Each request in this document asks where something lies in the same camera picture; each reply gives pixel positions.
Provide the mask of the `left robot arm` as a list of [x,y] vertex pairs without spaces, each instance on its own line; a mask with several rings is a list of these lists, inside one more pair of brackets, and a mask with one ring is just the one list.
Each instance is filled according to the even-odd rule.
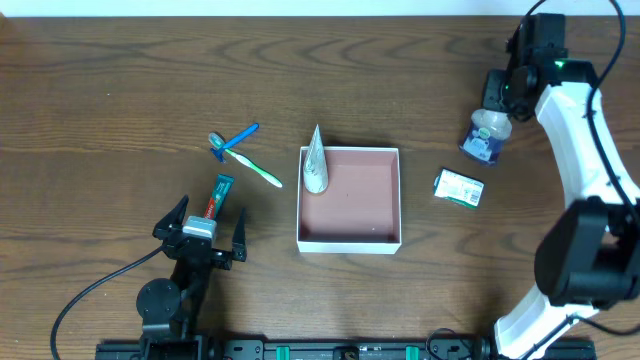
[[152,236],[162,242],[161,251],[175,262],[169,278],[145,284],[136,299],[142,318],[138,359],[222,359],[220,344],[197,332],[197,319],[213,270],[229,270],[233,262],[247,258],[245,220],[240,212],[232,248],[213,247],[216,223],[197,216],[186,217],[189,198],[183,197],[154,226]]

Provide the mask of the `white lotion tube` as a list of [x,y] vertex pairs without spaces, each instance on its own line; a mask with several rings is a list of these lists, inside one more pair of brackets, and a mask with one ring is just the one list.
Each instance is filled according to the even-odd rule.
[[303,163],[303,182],[312,194],[324,192],[329,184],[328,168],[320,127],[316,126]]

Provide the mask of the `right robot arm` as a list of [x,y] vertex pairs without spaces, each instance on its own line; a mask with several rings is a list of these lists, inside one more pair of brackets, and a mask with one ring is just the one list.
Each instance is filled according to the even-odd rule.
[[639,188],[604,118],[604,77],[564,40],[563,15],[527,13],[483,90],[484,109],[542,126],[566,206],[536,251],[534,286],[494,324],[495,358],[541,359],[575,324],[639,295]]

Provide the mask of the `blue soap pump bottle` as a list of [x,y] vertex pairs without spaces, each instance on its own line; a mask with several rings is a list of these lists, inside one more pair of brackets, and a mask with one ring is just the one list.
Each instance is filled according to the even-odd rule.
[[459,149],[474,160],[493,166],[511,133],[512,124],[506,113],[478,109],[471,115],[470,126]]

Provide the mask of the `green white soap box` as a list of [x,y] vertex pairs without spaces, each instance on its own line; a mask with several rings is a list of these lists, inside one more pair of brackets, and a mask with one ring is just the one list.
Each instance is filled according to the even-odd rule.
[[434,181],[434,196],[451,202],[477,208],[484,183],[443,168]]

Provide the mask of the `green white toothbrush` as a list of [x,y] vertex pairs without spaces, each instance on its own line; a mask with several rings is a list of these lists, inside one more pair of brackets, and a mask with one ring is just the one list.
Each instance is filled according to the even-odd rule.
[[[212,145],[212,149],[214,151],[219,150],[223,145],[226,144],[225,140],[216,132],[210,133],[208,138],[209,138],[210,144]],[[236,151],[234,151],[232,149],[225,149],[224,152],[226,154],[230,155],[232,158],[234,158],[236,161],[238,161],[243,166],[245,166],[245,167],[253,170],[257,174],[259,174],[262,178],[264,178],[267,182],[269,182],[271,185],[275,186],[276,188],[282,188],[283,187],[282,182],[278,178],[276,178],[271,173],[267,172],[263,168],[261,168],[258,165],[256,165],[253,161],[251,161],[246,156],[244,156],[244,155],[242,155],[242,154],[240,154],[240,153],[238,153],[238,152],[236,152]]]

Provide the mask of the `red green toothpaste tube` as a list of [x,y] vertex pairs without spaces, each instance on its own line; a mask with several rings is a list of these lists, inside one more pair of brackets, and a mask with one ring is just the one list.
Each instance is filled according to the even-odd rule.
[[206,219],[214,220],[217,217],[233,184],[233,177],[224,174],[217,176],[215,186],[204,213]]

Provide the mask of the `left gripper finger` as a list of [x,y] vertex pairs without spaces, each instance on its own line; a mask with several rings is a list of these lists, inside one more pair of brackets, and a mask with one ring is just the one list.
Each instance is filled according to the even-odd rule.
[[156,239],[167,239],[171,233],[180,229],[186,214],[189,197],[184,195],[176,206],[169,211],[153,228],[152,236]]
[[243,208],[232,237],[232,256],[234,261],[245,262],[247,258],[245,222],[246,209]]

